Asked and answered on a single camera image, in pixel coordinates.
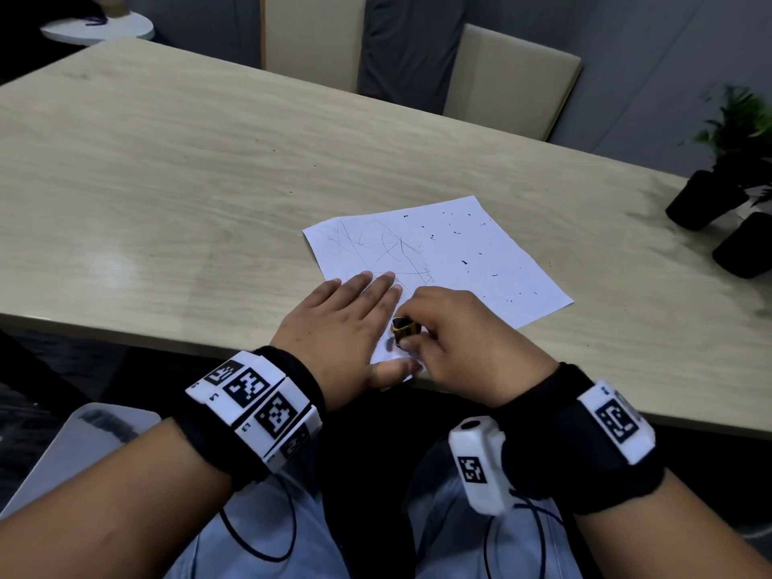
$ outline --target round white table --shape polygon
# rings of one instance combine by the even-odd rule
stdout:
[[[142,14],[131,12],[120,18],[107,18],[107,23],[95,24],[92,20],[66,18],[41,26],[43,36],[68,45],[91,46],[114,38],[133,37],[151,39],[155,35],[153,23]]]

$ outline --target hand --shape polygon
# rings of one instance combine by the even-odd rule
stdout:
[[[322,282],[284,318],[271,340],[314,375],[328,411],[351,402],[365,388],[387,388],[421,370],[410,358],[370,363],[402,293],[400,285],[390,288],[393,272],[370,284],[372,279],[372,272],[362,272],[344,285],[339,279]]]
[[[416,353],[438,385],[491,408],[536,386],[558,366],[469,291],[422,286],[397,316],[429,330],[406,337],[400,347]]]

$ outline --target black wristband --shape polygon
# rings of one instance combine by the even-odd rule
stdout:
[[[493,414],[507,435],[501,459],[509,482],[532,499],[555,497],[577,514],[649,495],[665,475],[656,448],[628,464],[577,400],[592,386],[579,368],[562,363]]]
[[[303,362],[292,353],[271,346],[261,347],[252,353],[265,357],[282,370],[316,407],[320,419],[324,418],[326,409],[322,390]],[[270,475],[263,460],[234,432],[247,418],[246,415],[237,419],[233,426],[228,426],[207,406],[183,392],[173,410],[173,418],[198,454],[231,477],[234,490],[238,491],[250,481],[262,482]]]

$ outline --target floor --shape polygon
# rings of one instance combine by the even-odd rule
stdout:
[[[111,343],[12,332],[89,398],[167,415],[170,393],[219,362]],[[139,378],[159,374],[155,381]],[[0,509],[14,494],[63,423],[0,382]],[[772,441],[657,427],[669,466],[772,561]]]

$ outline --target black cable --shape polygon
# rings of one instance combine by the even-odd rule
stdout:
[[[557,523],[561,526],[564,526],[563,520],[561,520],[560,516],[555,515],[555,513],[549,511],[546,508],[542,508],[540,506],[536,506],[533,502],[531,502],[526,496],[520,496],[517,495],[518,498],[522,499],[525,503],[523,504],[515,504],[512,506],[512,509],[528,509],[531,511],[531,513],[534,515],[534,519],[536,520],[536,528],[539,530],[539,542],[541,544],[541,562],[539,566],[539,579],[544,579],[544,575],[546,574],[546,536],[544,534],[544,526],[542,526],[541,518],[539,517],[539,512],[542,514],[545,514],[546,516],[551,516],[554,518]],[[488,522],[485,526],[485,534],[482,536],[482,560],[485,562],[485,572],[488,576],[488,579],[493,579],[493,577],[490,574],[490,566],[488,564],[488,536],[490,535],[490,527],[493,525],[493,519],[496,518],[496,516],[491,516],[488,518]]]
[[[292,510],[292,540],[289,543],[289,549],[282,556],[271,556],[269,554],[261,553],[259,550],[253,549],[250,545],[247,544],[246,540],[238,535],[236,529],[233,528],[231,521],[228,520],[228,517],[226,516],[226,509],[223,508],[220,510],[220,518],[222,518],[222,523],[226,525],[228,532],[231,534],[231,536],[233,536],[233,539],[238,543],[238,545],[241,546],[241,548],[243,548],[250,555],[256,556],[262,561],[268,561],[269,563],[282,563],[289,559],[292,555],[292,551],[295,549],[295,539],[297,538],[297,517],[295,516],[295,504],[292,501],[292,496],[290,496],[290,491],[287,489],[284,481],[278,476],[276,476],[276,480],[279,482],[279,484],[281,484],[281,487],[284,488],[284,493],[287,495],[287,499],[289,500],[289,508]]]

